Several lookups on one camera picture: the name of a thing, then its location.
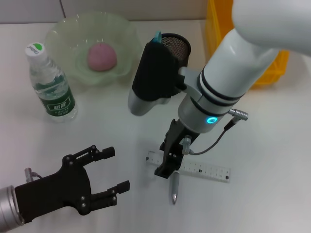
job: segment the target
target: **pink object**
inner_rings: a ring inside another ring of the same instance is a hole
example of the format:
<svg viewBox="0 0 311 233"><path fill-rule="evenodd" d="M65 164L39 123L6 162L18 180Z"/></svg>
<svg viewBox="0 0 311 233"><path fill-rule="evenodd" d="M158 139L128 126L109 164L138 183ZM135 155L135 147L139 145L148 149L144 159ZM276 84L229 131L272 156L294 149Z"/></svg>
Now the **pink object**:
<svg viewBox="0 0 311 233"><path fill-rule="evenodd" d="M97 43L89 49L87 63L96 71L109 70L117 64L117 55L107 43Z"/></svg>

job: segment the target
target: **water bottle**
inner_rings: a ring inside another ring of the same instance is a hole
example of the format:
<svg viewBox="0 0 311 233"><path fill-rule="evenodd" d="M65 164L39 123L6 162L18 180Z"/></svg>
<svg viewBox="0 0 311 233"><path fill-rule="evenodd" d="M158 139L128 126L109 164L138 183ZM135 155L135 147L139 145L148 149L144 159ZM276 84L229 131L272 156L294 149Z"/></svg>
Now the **water bottle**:
<svg viewBox="0 0 311 233"><path fill-rule="evenodd" d="M43 44L31 43L25 52L31 84L51 119L56 122L74 119L77 106L64 72L48 57Z"/></svg>

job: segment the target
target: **table surface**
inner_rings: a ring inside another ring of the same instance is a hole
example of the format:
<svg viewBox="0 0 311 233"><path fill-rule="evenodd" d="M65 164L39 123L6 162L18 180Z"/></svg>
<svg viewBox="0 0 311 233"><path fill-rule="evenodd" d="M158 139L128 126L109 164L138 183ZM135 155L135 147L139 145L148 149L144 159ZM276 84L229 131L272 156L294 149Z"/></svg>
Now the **table surface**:
<svg viewBox="0 0 311 233"><path fill-rule="evenodd" d="M157 30L189 40L189 67L206 63L204 22L135 22L144 45ZM170 180L153 175L147 151L156 150L184 94L136 117L127 109L132 77L106 87L86 88L70 80L79 106L69 124L49 121L32 90L24 48L43 41L53 24L0 25L0 187L25 183L24 168L41 176L56 172L62 157L90 145L114 146L116 156L86 167L92 192L130 180L118 205L80 216L63 208L36 218L15 233L292 233L310 232L309 179L311 59L291 53L287 72L270 87L249 91L236 107L249 120L228 131L208 154L193 160L231 168L231 183L182 176L177 205ZM192 145L212 144L229 121Z"/></svg>

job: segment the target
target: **glass bowl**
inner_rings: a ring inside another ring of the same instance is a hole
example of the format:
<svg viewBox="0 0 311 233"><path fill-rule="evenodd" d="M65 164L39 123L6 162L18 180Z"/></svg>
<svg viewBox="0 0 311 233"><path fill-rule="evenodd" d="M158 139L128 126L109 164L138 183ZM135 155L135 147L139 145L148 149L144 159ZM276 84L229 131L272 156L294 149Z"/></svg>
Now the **glass bowl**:
<svg viewBox="0 0 311 233"><path fill-rule="evenodd" d="M106 42L116 52L117 65L108 71L88 67L89 48ZM121 16L106 12L90 12L58 22L46 35L49 56L68 78L87 85L104 84L128 75L142 47L135 26Z"/></svg>

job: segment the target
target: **silver pen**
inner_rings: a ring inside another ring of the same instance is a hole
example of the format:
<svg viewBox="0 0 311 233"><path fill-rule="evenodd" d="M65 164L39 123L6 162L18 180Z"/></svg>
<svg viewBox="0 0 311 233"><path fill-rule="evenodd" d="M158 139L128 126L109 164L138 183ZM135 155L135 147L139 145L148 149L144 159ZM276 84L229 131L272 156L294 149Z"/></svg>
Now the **silver pen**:
<svg viewBox="0 0 311 233"><path fill-rule="evenodd" d="M173 205L175 205L176 201L177 201L178 187L179 187L179 172L175 171L172 175L172 202L173 202Z"/></svg>

